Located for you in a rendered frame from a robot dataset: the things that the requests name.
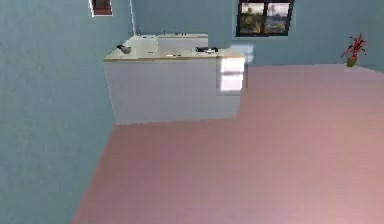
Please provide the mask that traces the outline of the white kitchen counter cabinet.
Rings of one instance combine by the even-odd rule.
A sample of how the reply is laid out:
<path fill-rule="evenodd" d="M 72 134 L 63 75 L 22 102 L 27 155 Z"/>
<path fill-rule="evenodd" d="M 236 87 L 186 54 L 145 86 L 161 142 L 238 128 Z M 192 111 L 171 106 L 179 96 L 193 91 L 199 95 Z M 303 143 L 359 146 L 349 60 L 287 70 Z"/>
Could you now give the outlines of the white kitchen counter cabinet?
<path fill-rule="evenodd" d="M 114 123 L 221 119 L 240 107 L 245 55 L 233 48 L 207 54 L 160 45 L 154 35 L 133 36 L 104 59 Z"/>

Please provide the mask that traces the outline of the black framed window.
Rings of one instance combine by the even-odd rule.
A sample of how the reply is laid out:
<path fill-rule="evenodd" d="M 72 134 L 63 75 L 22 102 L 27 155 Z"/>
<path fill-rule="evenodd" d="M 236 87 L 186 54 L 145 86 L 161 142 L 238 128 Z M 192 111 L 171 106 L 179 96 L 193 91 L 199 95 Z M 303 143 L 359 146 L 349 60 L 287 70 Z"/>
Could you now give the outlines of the black framed window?
<path fill-rule="evenodd" d="M 287 36 L 295 0 L 237 0 L 236 37 Z"/>

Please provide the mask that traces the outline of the red potted house plant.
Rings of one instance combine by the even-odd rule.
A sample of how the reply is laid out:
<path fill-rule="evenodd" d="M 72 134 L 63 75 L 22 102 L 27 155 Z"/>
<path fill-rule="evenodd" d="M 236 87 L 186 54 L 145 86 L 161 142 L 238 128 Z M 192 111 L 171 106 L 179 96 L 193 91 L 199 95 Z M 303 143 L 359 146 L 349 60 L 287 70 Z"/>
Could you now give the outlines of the red potted house plant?
<path fill-rule="evenodd" d="M 345 59 L 347 67 L 354 67 L 358 61 L 360 53 L 366 54 L 366 46 L 368 42 L 363 39 L 360 33 L 357 37 L 350 37 L 352 43 L 343 51 L 341 57 Z"/>

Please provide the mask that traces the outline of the white framed wall picture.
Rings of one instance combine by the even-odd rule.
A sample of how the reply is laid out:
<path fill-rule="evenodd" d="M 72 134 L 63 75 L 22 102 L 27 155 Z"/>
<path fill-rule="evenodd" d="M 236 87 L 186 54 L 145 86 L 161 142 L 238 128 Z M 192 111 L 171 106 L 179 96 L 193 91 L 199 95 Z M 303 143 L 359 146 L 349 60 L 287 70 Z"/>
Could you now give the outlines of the white framed wall picture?
<path fill-rule="evenodd" d="M 112 16 L 111 0 L 89 0 L 91 16 Z"/>

